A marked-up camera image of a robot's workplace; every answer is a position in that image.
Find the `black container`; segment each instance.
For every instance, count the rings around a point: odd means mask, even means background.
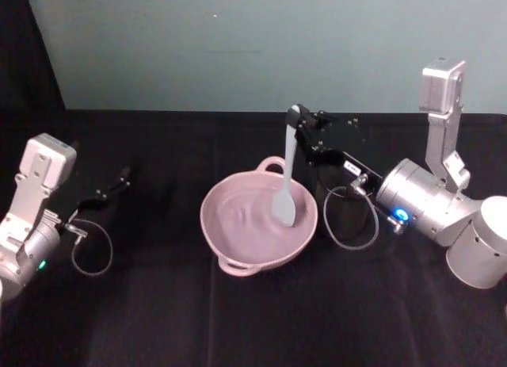
[[[330,237],[324,222],[324,200],[330,190],[348,186],[355,178],[343,167],[322,165],[316,168],[315,201],[318,206],[318,231]],[[334,235],[340,240],[357,237],[364,229],[370,208],[366,200],[347,189],[333,192],[327,202],[327,219]]]

